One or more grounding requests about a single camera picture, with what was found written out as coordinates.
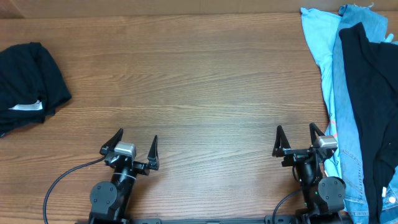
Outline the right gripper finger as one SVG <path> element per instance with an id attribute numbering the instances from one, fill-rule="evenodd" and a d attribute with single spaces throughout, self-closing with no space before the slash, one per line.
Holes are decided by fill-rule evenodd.
<path id="1" fill-rule="evenodd" d="M 314 146 L 317 137 L 324 136 L 325 134 L 318 128 L 315 123 L 309 124 L 311 143 Z"/>
<path id="2" fill-rule="evenodd" d="M 274 143 L 274 148 L 272 151 L 273 157 L 283 157 L 286 155 L 286 151 L 291 150 L 287 136 L 281 125 L 277 127 L 276 139 Z"/>

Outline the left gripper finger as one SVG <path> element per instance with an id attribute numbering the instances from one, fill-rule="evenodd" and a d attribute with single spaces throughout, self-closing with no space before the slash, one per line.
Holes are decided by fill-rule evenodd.
<path id="1" fill-rule="evenodd" d="M 123 136 L 123 128 L 120 128 L 110 140 L 108 140 L 105 144 L 102 145 L 101 149 L 99 150 L 99 153 L 103 156 L 106 156 L 109 152 L 113 152 L 118 142 L 121 141 L 122 136 Z"/>
<path id="2" fill-rule="evenodd" d="M 147 156 L 147 159 L 149 161 L 148 167 L 149 169 L 152 170 L 159 170 L 159 153 L 157 150 L 157 143 L 158 143 L 158 136 L 155 135 L 152 145 L 150 147 L 150 151 Z"/>

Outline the black t-shirt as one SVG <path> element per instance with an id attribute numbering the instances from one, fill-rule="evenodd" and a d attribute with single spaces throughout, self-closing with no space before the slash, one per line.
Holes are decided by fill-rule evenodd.
<path id="1" fill-rule="evenodd" d="M 363 159 L 369 222 L 380 223 L 382 190 L 397 167 L 397 46 L 370 42 L 362 23 L 339 37 Z"/>

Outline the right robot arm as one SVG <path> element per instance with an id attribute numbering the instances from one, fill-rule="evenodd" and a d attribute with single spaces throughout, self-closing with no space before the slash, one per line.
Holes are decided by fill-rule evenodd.
<path id="1" fill-rule="evenodd" d="M 299 209 L 290 223 L 343 223 L 345 182 L 339 177 L 324 177 L 320 165 L 337 150 L 337 140 L 325 135 L 315 123 L 309 124 L 311 145 L 307 149 L 292 149 L 283 127 L 276 131 L 272 156 L 281 157 L 283 167 L 291 167 L 300 188 L 284 197 L 276 206 L 271 222 L 277 222 L 277 211 L 293 196 L 303 194 L 305 208 Z"/>

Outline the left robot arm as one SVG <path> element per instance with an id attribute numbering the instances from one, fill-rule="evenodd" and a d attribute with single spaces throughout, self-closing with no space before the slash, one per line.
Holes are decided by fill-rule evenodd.
<path id="1" fill-rule="evenodd" d="M 123 142 L 123 129 L 101 147 L 106 166 L 114 169 L 110 181 L 97 183 L 90 192 L 91 211 L 89 223 L 133 223 L 126 211 L 136 183 L 137 175 L 149 175 L 159 169 L 159 155 L 156 136 L 150 147 L 148 162 L 136 161 L 136 147 Z"/>

